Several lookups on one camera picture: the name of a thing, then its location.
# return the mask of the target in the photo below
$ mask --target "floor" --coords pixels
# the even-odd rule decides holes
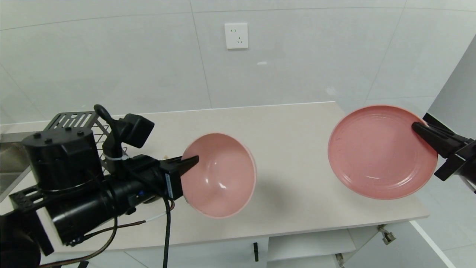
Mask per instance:
[[[444,159],[440,158],[438,166]],[[476,196],[458,176],[433,176],[416,194],[430,211],[417,222],[456,268],[476,267]]]

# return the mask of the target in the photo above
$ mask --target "wire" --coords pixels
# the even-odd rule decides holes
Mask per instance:
[[[164,261],[162,263],[163,268],[167,268],[167,264],[169,262],[169,242],[170,242],[170,206],[169,202],[162,197],[165,202],[165,210],[167,213],[167,226],[165,228],[165,243],[164,243]]]
[[[169,202],[167,201],[167,199],[165,198],[165,192],[163,192],[160,188],[158,188],[157,186],[153,185],[152,183],[149,183],[148,181],[144,180],[139,174],[137,174],[135,171],[133,171],[127,164],[126,164],[126,161],[122,161],[123,165],[124,165],[124,168],[126,169],[127,172],[129,172],[136,180],[138,180],[139,182],[141,182],[142,184],[146,185],[147,187],[151,188],[152,190],[154,190],[158,195],[160,195],[162,197],[162,199],[164,200],[164,203],[165,203],[165,210],[166,210],[166,214],[167,214],[167,225],[165,227],[165,243],[164,243],[164,260],[163,260],[163,264],[162,264],[162,267],[163,268],[167,268],[167,264],[169,262],[169,242],[170,242],[170,223],[171,223],[171,219],[170,219],[170,205],[169,205]],[[155,170],[155,169],[152,169],[152,172],[154,173],[154,175],[156,177],[160,177],[160,175],[158,174],[158,172]]]
[[[114,217],[114,226],[117,227],[117,224],[118,224],[118,218]],[[109,247],[109,245],[112,243],[112,240],[114,240],[114,237],[116,236],[116,233],[117,233],[117,228],[112,230],[112,234],[109,237],[109,240],[106,242],[106,244],[104,244],[99,250],[97,250],[94,253],[91,253],[89,255],[86,255],[86,256],[80,257],[80,258],[72,258],[72,259],[66,259],[66,260],[55,261],[55,262],[43,264],[43,265],[38,266],[38,268],[49,268],[49,267],[53,267],[53,266],[68,265],[68,264],[72,264],[72,263],[75,263],[75,262],[85,261],[85,260],[88,260],[90,258],[94,258],[95,256],[101,254],[104,250],[106,250]]]
[[[106,196],[106,198],[109,199],[110,206],[111,206],[111,213],[114,215],[114,211],[115,211],[114,198],[107,193],[106,189],[104,188],[104,185],[99,181],[98,177],[97,176],[93,176],[93,177],[96,180],[96,182],[99,184],[99,188],[101,189],[103,194]],[[47,263],[47,264],[40,265],[38,267],[39,268],[49,268],[49,267],[53,267],[53,266],[63,266],[63,265],[68,265],[68,264],[72,264],[72,263],[76,263],[76,262],[85,261],[85,260],[88,260],[90,258],[94,258],[95,256],[101,254],[104,250],[106,250],[109,247],[109,245],[114,240],[114,237],[116,237],[117,231],[118,231],[118,217],[115,215],[114,216],[114,226],[112,227],[112,234],[109,237],[109,239],[107,240],[107,242],[100,249],[98,249],[97,251],[95,251],[95,252],[93,252],[89,255],[86,255],[84,257],[50,262],[50,263]]]
[[[121,138],[119,135],[119,131],[117,130],[116,123],[112,119],[111,115],[108,113],[106,108],[104,108],[102,105],[96,104],[94,105],[94,111],[106,121],[106,123],[111,127],[111,132],[114,137],[114,145],[115,145],[115,151],[117,155],[110,155],[112,157],[121,157],[122,156],[122,148],[121,148]],[[168,257],[169,257],[169,240],[170,240],[170,205],[167,199],[165,198],[165,193],[160,190],[159,187],[156,187],[155,185],[149,183],[148,181],[144,180],[139,174],[134,172],[126,163],[126,161],[121,161],[122,166],[124,169],[129,172],[136,180],[141,182],[142,184],[146,185],[147,187],[151,188],[154,190],[158,195],[162,197],[165,203],[165,210],[167,214],[167,226],[165,230],[165,245],[164,245],[164,261],[163,261],[163,268],[167,268],[167,263],[168,263]],[[157,172],[152,169],[154,174],[157,177],[160,177]]]
[[[175,202],[174,202],[173,200],[171,200],[170,202],[171,202],[171,204],[170,204],[170,210],[172,211],[172,210],[175,208]],[[124,228],[124,227],[130,227],[130,226],[141,225],[141,224],[143,224],[143,223],[146,223],[146,222],[149,222],[149,221],[158,219],[158,218],[164,216],[165,214],[167,214],[167,213],[166,213],[166,212],[163,212],[163,213],[160,213],[160,214],[157,215],[157,216],[148,218],[148,219],[146,219],[146,220],[136,221],[136,222],[127,223],[127,224],[121,224],[121,225],[118,226],[118,229]],[[94,233],[87,234],[87,235],[84,236],[84,240],[82,240],[82,242],[84,242],[84,241],[86,241],[86,240],[90,239],[91,237],[94,237],[94,236],[96,236],[96,235],[98,235],[98,234],[102,234],[102,233],[104,233],[104,232],[111,231],[111,230],[113,230],[113,229],[114,229],[114,227],[108,227],[108,228],[104,228],[104,229],[102,229],[102,230],[96,231],[96,232],[94,232]]]

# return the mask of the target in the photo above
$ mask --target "white wall outlet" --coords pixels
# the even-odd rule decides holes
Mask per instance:
[[[248,23],[225,23],[227,49],[248,48]]]

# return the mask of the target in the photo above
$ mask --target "countertop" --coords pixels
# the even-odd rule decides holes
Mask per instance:
[[[129,148],[129,155],[157,159],[182,155],[201,135],[220,132],[244,143],[257,165],[258,181],[249,204],[226,219],[208,218],[185,199],[172,211],[170,243],[204,243],[244,237],[278,236],[378,225],[427,217],[415,195],[396,200],[360,196],[334,175],[327,159],[327,142],[344,112],[334,102],[211,109],[143,114],[155,122],[146,144]],[[47,122],[2,126],[2,132],[41,130]],[[32,173],[13,192],[33,185]],[[6,198],[0,213],[11,211]],[[119,224],[143,220],[164,211],[163,202],[142,204]],[[110,232],[76,247],[64,247],[45,210],[39,211],[56,252],[91,251],[101,247]],[[162,246],[165,217],[118,230],[108,249]],[[112,221],[100,228],[112,226]]]

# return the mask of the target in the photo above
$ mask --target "wire basket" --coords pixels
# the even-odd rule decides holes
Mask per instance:
[[[52,128],[65,128],[65,127],[87,127],[94,133],[94,140],[96,141],[96,148],[99,154],[99,160],[101,161],[102,171],[107,172],[108,166],[106,164],[106,158],[102,150],[102,144],[109,136],[109,126],[104,122],[94,111],[89,112],[68,112],[59,113],[53,120],[50,121],[48,126],[44,130]],[[122,154],[126,154],[127,148],[122,148]]]

